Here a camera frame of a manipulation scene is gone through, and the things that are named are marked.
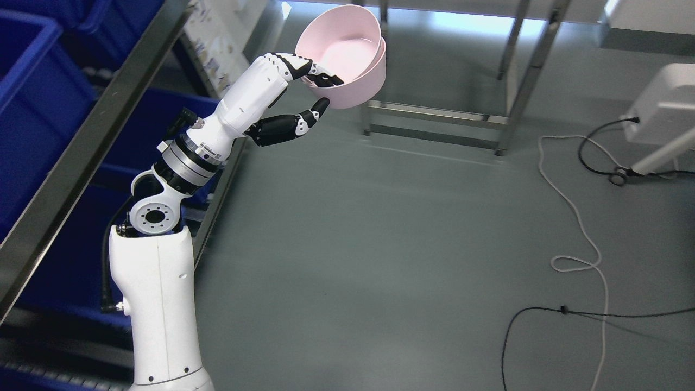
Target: pink bowl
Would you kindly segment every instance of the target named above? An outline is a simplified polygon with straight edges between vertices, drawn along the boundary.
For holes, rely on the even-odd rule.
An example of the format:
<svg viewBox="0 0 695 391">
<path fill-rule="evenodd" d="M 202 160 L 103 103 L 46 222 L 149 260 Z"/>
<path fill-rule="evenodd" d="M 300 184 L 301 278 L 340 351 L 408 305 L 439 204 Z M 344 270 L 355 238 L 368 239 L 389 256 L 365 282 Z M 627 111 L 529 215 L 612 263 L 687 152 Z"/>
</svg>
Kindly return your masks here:
<svg viewBox="0 0 695 391">
<path fill-rule="evenodd" d="M 379 53 L 381 38 L 377 18 L 364 7 L 348 4 L 314 19 L 297 41 L 295 53 L 311 58 L 348 83 L 369 69 Z"/>
<path fill-rule="evenodd" d="M 386 80 L 386 41 L 380 39 L 379 52 L 371 66 L 355 80 L 334 87 L 317 87 L 308 79 L 303 82 L 316 97 L 331 100 L 331 109 L 348 109 L 367 102 L 384 85 Z"/>
</svg>

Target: power cord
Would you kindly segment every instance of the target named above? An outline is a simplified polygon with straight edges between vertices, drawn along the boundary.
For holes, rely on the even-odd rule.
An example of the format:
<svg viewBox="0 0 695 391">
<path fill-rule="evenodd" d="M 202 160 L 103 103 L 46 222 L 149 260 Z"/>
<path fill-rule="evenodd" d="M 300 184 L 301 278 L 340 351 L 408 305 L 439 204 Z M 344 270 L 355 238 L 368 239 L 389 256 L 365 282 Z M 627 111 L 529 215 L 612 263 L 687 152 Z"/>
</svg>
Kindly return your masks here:
<svg viewBox="0 0 695 391">
<path fill-rule="evenodd" d="M 541 173 L 541 176 L 543 179 L 546 180 L 546 182 L 552 187 L 560 196 L 567 202 L 567 204 L 570 206 L 572 209 L 572 212 L 574 212 L 574 215 L 577 219 L 577 223 L 579 224 L 579 228 L 582 230 L 582 234 L 584 235 L 584 238 L 591 244 L 591 247 L 594 248 L 594 251 L 596 252 L 596 261 L 589 262 L 587 260 L 583 260 L 581 258 L 573 257 L 570 255 L 556 255 L 552 259 L 550 259 L 550 267 L 553 268 L 553 270 L 558 271 L 560 273 L 571 273 L 574 271 L 586 271 L 586 270 L 596 270 L 598 273 L 598 276 L 601 278 L 601 282 L 603 283 L 603 313 L 608 313 L 608 282 L 606 281 L 606 277 L 603 275 L 603 272 L 601 269 L 598 268 L 598 265 L 603 261 L 603 256 L 601 255 L 601 251 L 594 243 L 593 240 L 591 240 L 591 237 L 589 237 L 589 234 L 587 233 L 587 229 L 584 227 L 584 222 L 582 221 L 582 217 L 579 214 L 579 209 L 577 209 L 577 206 L 574 205 L 574 202 L 570 200 L 560 189 L 553 184 L 553 182 L 548 178 L 548 175 L 546 172 L 543 170 L 543 159 L 544 159 L 544 153 L 543 153 L 543 139 L 545 138 L 555 138 L 555 139 L 563 139 L 563 138 L 581 138 L 582 142 L 585 143 L 586 141 L 590 141 L 597 147 L 599 147 L 603 152 L 606 153 L 606 155 L 614 162 L 617 164 L 616 159 L 600 144 L 595 142 L 594 140 L 591 140 L 588 137 L 585 136 L 541 136 L 538 138 L 538 153 L 539 153 L 539 160 L 538 160 L 538 171 Z M 560 268 L 558 267 L 555 263 L 557 260 L 570 260 L 570 261 L 575 261 L 579 262 L 581 264 L 584 264 L 586 266 L 579 266 L 579 267 L 573 267 L 573 268 Z M 606 356 L 606 323 L 605 323 L 605 316 L 602 318 L 601 322 L 601 357 L 600 360 L 598 361 L 598 366 L 596 368 L 596 373 L 594 374 L 594 382 L 591 384 L 591 391 L 594 391 L 596 389 L 596 385 L 598 384 L 598 377 L 600 376 L 601 369 L 603 368 L 603 362 L 605 361 L 605 356 Z"/>
<path fill-rule="evenodd" d="M 592 316 L 592 315 L 601 316 L 600 319 L 593 318 L 593 317 L 591 318 L 591 319 L 594 319 L 594 320 L 599 320 L 599 321 L 601 322 L 601 357 L 600 357 L 600 360 L 599 360 L 599 362 L 598 362 L 598 366 L 597 366 L 597 368 L 596 368 L 596 373 L 594 374 L 594 381 L 593 381 L 593 383 L 591 384 L 591 391 L 594 391 L 594 390 L 596 389 L 596 386 L 597 386 L 597 384 L 598 384 L 598 378 L 599 378 L 599 376 L 600 376 L 601 369 L 603 368 L 603 363 L 605 362 L 605 356 L 606 356 L 606 331 L 605 331 L 605 328 L 606 328 L 606 324 L 608 324 L 608 322 L 606 321 L 606 317 L 608 317 L 608 316 L 620 316 L 620 315 L 608 314 L 608 298 L 609 298 L 609 294 L 608 294 L 608 283 L 607 283 L 607 281 L 606 281 L 606 278 L 605 278 L 603 272 L 598 268 L 598 265 L 603 261 L 603 256 L 602 256 L 602 254 L 601 254 L 600 249 L 599 249 L 598 246 L 596 245 L 596 243 L 594 243 L 594 241 L 591 239 L 591 237 L 589 237 L 589 234 L 587 233 L 587 230 L 586 230 L 586 228 L 584 227 L 584 223 L 583 223 L 582 217 L 581 217 L 581 215 L 580 215 L 580 213 L 579 213 L 579 209 L 576 207 L 576 205 L 574 204 L 574 202 L 572 202 L 564 193 L 562 193 L 562 191 L 560 191 L 560 189 L 559 189 L 557 186 L 555 186 L 555 184 L 553 184 L 553 182 L 550 180 L 550 178 L 547 176 L 545 170 L 543 169 L 543 160 L 544 160 L 543 140 L 546 139 L 546 138 L 553 138 L 553 139 L 581 138 L 581 139 L 582 139 L 582 142 L 581 142 L 581 144 L 580 144 L 580 146 L 579 146 L 579 149 L 578 149 L 578 156 L 579 156 L 579 160 L 580 160 L 580 162 L 582 163 L 582 165 L 583 165 L 586 169 L 590 170 L 590 171 L 593 172 L 593 173 L 600 174 L 600 175 L 609 175 L 609 176 L 610 176 L 610 175 L 613 175 L 614 173 L 609 173 L 609 172 L 605 172 L 605 171 L 596 170 L 595 168 L 592 168 L 591 166 L 589 166 L 589 165 L 586 163 L 586 161 L 584 161 L 584 158 L 583 158 L 583 156 L 582 156 L 582 150 L 583 150 L 584 146 L 587 144 L 587 142 L 590 142 L 590 143 L 594 144 L 596 147 L 598 147 L 601 151 L 603 151 L 603 152 L 606 154 L 606 156 L 608 156 L 608 158 L 611 159 L 611 161 L 612 161 L 617 167 L 622 168 L 622 166 L 618 163 L 618 161 L 615 159 L 615 157 L 613 157 L 613 156 L 610 154 L 610 152 L 608 152 L 608 150 L 607 150 L 605 147 L 603 147 L 601 144 L 597 143 L 597 142 L 596 142 L 594 139 L 592 139 L 591 137 L 595 136 L 595 135 L 596 135 L 600 130 L 602 130 L 602 129 L 605 129 L 605 128 L 611 126 L 611 125 L 615 125 L 615 124 L 617 124 L 617 123 L 625 122 L 625 121 L 639 122 L 639 118 L 626 118 L 626 119 L 615 120 L 615 121 L 611 121 L 611 122 L 605 123 L 604 125 L 601 125 L 601 126 L 595 128 L 594 130 L 592 130 L 587 136 L 582 136 L 582 135 L 572 135 L 572 136 L 541 136 L 541 137 L 538 138 L 538 152 L 539 152 L 538 171 L 541 173 L 541 176 L 542 176 L 542 177 L 545 179 L 545 181 L 550 185 L 550 187 L 552 187 L 552 188 L 553 188 L 553 189 L 554 189 L 554 190 L 567 202 L 567 204 L 570 206 L 570 208 L 572 209 L 572 211 L 573 211 L 574 214 L 575 214 L 575 217 L 576 217 L 576 219 L 577 219 L 577 223 L 579 224 L 579 228 L 581 229 L 582 234 L 584 235 L 584 238 L 586 238 L 586 240 L 589 242 L 589 244 L 591 244 L 591 247 L 593 247 L 593 248 L 594 248 L 594 251 L 596 252 L 596 261 L 593 262 L 593 263 L 591 263 L 591 262 L 589 262 L 589 261 L 586 261 L 586 260 L 582 260 L 582 259 L 577 258 L 577 257 L 572 257 L 572 256 L 568 256 L 568 255 L 558 255 L 558 256 L 553 257 L 553 258 L 550 260 L 550 266 L 553 268 L 553 270 L 558 271 L 558 272 L 561 272 L 561 273 L 569 273 L 569 272 L 573 272 L 573 271 L 586 271 L 586 270 L 592 270 L 592 269 L 593 269 L 593 270 L 596 270 L 596 272 L 598 273 L 599 277 L 601 278 L 601 282 L 603 283 L 603 291 L 604 291 L 603 312 L 602 312 L 602 313 L 582 313 L 582 315 L 584 315 L 584 316 L 586 316 L 586 317 L 590 317 L 590 316 Z M 678 170 L 677 164 L 678 164 L 677 161 L 674 160 L 674 168 L 675 168 L 674 170 L 665 171 L 665 172 L 663 172 L 663 173 L 651 173 L 650 175 L 659 175 L 659 176 L 662 176 L 662 175 L 675 174 L 675 173 L 686 173 L 686 174 L 694 174 L 694 175 L 695 175 L 695 172 Z M 570 261 L 575 261 L 575 262 L 579 262 L 579 263 L 581 263 L 581 264 L 584 264 L 585 266 L 579 266 L 579 267 L 573 267 L 573 268 L 566 268 L 566 269 L 563 269 L 563 268 L 558 267 L 558 266 L 555 264 L 557 260 L 570 260 Z M 560 310 L 556 310 L 556 309 L 552 309 L 552 308 L 531 307 L 531 308 L 526 308 L 526 309 L 524 309 L 524 310 L 521 310 L 520 312 L 517 312 L 517 313 L 514 315 L 514 317 L 512 318 L 512 322 L 514 322 L 514 319 L 515 319 L 518 315 L 520 315 L 522 312 L 524 312 L 524 311 L 526 311 L 526 310 L 548 310 L 548 311 L 553 311 L 553 312 L 570 313 L 570 312 L 567 312 L 567 311 L 566 311 L 566 307 L 564 307 L 564 306 L 563 306 Z M 695 308 L 685 310 L 684 312 L 687 312 L 687 311 L 690 311 L 690 310 L 695 310 Z M 504 353 L 505 353 L 505 350 L 506 350 L 506 344 L 507 344 L 507 338 L 508 338 L 508 336 L 509 336 L 509 329 L 507 329 L 507 335 L 505 336 L 505 347 L 504 347 L 504 349 L 502 350 L 502 382 L 503 382 L 503 383 L 505 383 L 505 379 L 504 379 Z"/>
<path fill-rule="evenodd" d="M 586 135 L 586 136 L 583 137 L 583 140 L 582 140 L 581 144 L 579 144 L 579 149 L 577 150 L 577 156 L 579 157 L 579 162 L 580 162 L 580 163 L 582 164 L 582 166 L 584 166 L 587 170 L 589 170 L 589 171 L 591 171 L 591 172 L 593 172 L 593 173 L 595 173 L 595 174 L 599 174 L 599 175 L 611 176 L 611 175 L 614 175 L 614 174 L 615 174 L 615 171 L 610 171 L 610 172 L 608 172 L 608 171 L 601 171 L 601 170 L 597 170 L 597 169 L 591 167 L 591 166 L 590 166 L 589 164 L 587 164 L 587 162 L 584 160 L 584 157 L 583 157 L 583 155 L 582 155 L 582 151 L 584 150 L 584 146 L 587 144 L 587 141 L 594 142 L 593 139 L 592 139 L 592 137 L 594 137 L 598 132 L 600 132 L 601 130 L 603 130 L 603 129 L 605 129 L 605 128 L 611 126 L 611 125 L 615 125 L 615 124 L 618 124 L 618 123 L 620 123 L 620 122 L 634 122 L 634 123 L 639 123 L 639 118 L 638 118 L 638 117 L 634 117 L 634 118 L 624 118 L 624 119 L 621 119 L 621 120 L 615 120 L 615 121 L 607 122 L 607 123 L 605 123 L 605 124 L 603 124 L 603 125 L 601 125 L 601 126 L 595 128 L 594 130 L 592 130 L 591 132 L 589 132 L 588 135 Z M 636 173 L 632 172 L 629 168 L 625 168 L 625 167 L 621 166 L 620 164 L 618 164 L 618 163 L 615 161 L 615 159 L 613 159 L 613 162 L 616 164 L 616 166 L 617 166 L 618 169 L 624 170 L 624 171 L 626 171 L 627 173 L 631 173 L 631 174 L 628 174 L 628 175 L 639 175 L 639 174 L 636 174 Z M 658 176 L 658 177 L 662 177 L 663 175 L 669 175 L 669 174 L 688 174 L 688 175 L 695 175 L 695 171 L 679 170 L 678 167 L 677 167 L 677 164 L 676 164 L 676 165 L 674 166 L 674 169 L 673 169 L 673 170 L 668 170 L 668 171 L 664 171 L 664 172 L 661 172 L 661 173 L 649 173 L 648 175 L 649 175 L 649 176 Z"/>
<path fill-rule="evenodd" d="M 526 311 L 530 310 L 543 310 L 543 311 L 550 311 L 550 312 L 560 312 L 562 314 L 571 314 L 571 315 L 578 315 L 581 317 L 586 317 L 589 319 L 597 320 L 600 321 L 603 324 L 609 323 L 611 326 L 616 326 L 619 327 L 616 324 L 611 324 L 610 322 L 606 322 L 604 319 L 605 317 L 618 317 L 618 318 L 656 318 L 656 317 L 665 317 L 669 315 L 677 315 L 677 314 L 684 314 L 686 312 L 693 312 L 695 311 L 695 307 L 692 308 L 685 308 L 684 310 L 676 310 L 676 311 L 669 311 L 669 312 L 659 312 L 656 314 L 638 314 L 638 315 L 624 315 L 624 314 L 608 314 L 608 313 L 597 313 L 597 312 L 585 312 L 585 311 L 570 311 L 565 305 L 561 306 L 559 309 L 557 308 L 548 308 L 548 307 L 526 307 L 523 310 L 519 310 L 514 316 L 512 317 L 512 320 L 509 321 L 509 325 L 507 326 L 507 333 L 505 334 L 505 343 L 502 346 L 502 386 L 505 388 L 505 391 L 507 391 L 507 379 L 505 378 L 505 353 L 507 352 L 507 341 L 509 340 L 509 332 L 512 329 L 512 324 L 514 324 L 514 321 L 516 318 L 523 314 Z"/>
</svg>

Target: wall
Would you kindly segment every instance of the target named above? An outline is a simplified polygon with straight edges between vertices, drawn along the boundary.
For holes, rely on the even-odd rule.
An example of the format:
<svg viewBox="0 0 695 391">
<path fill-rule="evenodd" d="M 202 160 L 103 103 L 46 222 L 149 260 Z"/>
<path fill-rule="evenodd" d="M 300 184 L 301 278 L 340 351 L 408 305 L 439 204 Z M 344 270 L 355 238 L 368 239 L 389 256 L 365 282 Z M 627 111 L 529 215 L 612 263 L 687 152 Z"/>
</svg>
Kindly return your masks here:
<svg viewBox="0 0 695 391">
<path fill-rule="evenodd" d="M 305 0 L 320 3 L 350 3 L 346 0 Z M 570 5 L 566 20 L 570 22 L 596 23 L 606 0 L 574 0 Z M 378 0 L 367 0 L 368 6 L 376 6 Z M 518 0 L 389 0 L 394 8 L 411 8 L 416 10 L 437 10 L 454 13 L 471 13 L 481 15 L 513 16 Z M 553 0 L 532 0 L 528 17 L 545 19 Z"/>
</svg>

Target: blue plastic crate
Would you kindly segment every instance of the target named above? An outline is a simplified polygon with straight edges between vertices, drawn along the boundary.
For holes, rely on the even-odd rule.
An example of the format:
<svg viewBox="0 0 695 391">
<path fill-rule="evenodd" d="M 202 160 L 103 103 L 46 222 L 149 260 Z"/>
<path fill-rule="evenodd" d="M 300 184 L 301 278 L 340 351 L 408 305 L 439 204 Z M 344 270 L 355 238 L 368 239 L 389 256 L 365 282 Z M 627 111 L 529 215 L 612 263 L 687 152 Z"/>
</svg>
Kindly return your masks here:
<svg viewBox="0 0 695 391">
<path fill-rule="evenodd" d="M 89 391 L 81 385 L 65 383 L 19 370 L 0 368 L 0 391 Z"/>
<path fill-rule="evenodd" d="M 52 17 L 63 28 L 77 27 L 92 7 L 94 0 L 0 0 L 0 8 Z"/>
<path fill-rule="evenodd" d="M 96 97 L 52 19 L 0 10 L 0 240 Z"/>
<path fill-rule="evenodd" d="M 128 196 L 126 192 L 87 186 L 17 306 L 129 328 L 130 318 L 121 312 L 101 313 L 101 243 L 108 222 Z M 114 300 L 122 300 L 113 281 L 111 287 Z"/>
<path fill-rule="evenodd" d="M 217 104 L 218 101 L 212 98 L 153 88 L 147 90 L 92 178 L 92 183 L 129 191 L 133 178 L 160 159 L 161 153 L 156 146 L 183 107 L 204 118 L 215 111 Z M 205 204 L 216 179 L 217 176 L 184 203 L 192 207 Z"/>
<path fill-rule="evenodd" d="M 66 32 L 63 44 L 80 66 L 117 70 L 162 4 L 163 0 L 94 0 L 86 18 Z"/>
</svg>

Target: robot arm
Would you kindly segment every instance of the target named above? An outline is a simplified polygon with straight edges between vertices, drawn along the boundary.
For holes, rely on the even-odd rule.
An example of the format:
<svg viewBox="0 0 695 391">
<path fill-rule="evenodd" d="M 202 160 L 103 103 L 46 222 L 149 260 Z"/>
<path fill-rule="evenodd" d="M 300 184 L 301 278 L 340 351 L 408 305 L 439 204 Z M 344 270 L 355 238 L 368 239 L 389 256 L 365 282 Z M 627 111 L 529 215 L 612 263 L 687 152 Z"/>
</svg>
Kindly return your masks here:
<svg viewBox="0 0 695 391">
<path fill-rule="evenodd" d="M 335 74 L 308 58 L 270 53 L 258 57 L 234 83 L 210 116 L 199 119 L 162 151 L 150 170 L 131 185 L 135 204 L 130 226 L 146 235 L 165 234 L 178 226 L 180 204 L 204 186 L 229 157 L 234 139 L 249 136 L 266 146 L 305 135 L 330 101 L 319 99 L 310 110 L 259 120 L 285 92 L 288 82 L 307 77 L 318 86 L 342 84 Z"/>
<path fill-rule="evenodd" d="M 111 227 L 108 240 L 108 268 L 123 293 L 114 307 L 131 317 L 133 328 L 130 391 L 214 391 L 199 352 L 193 242 L 188 228 L 179 224 L 181 201 L 212 178 L 235 138 L 272 145 L 301 137 L 316 124 L 330 104 L 326 98 L 297 115 L 260 119 L 288 82 L 300 77 L 323 86 L 342 83 L 307 58 L 258 57 L 212 115 L 200 119 L 188 113 L 184 123 L 190 129 L 161 147 L 161 158 L 133 180 L 135 204 L 126 223 Z"/>
</svg>

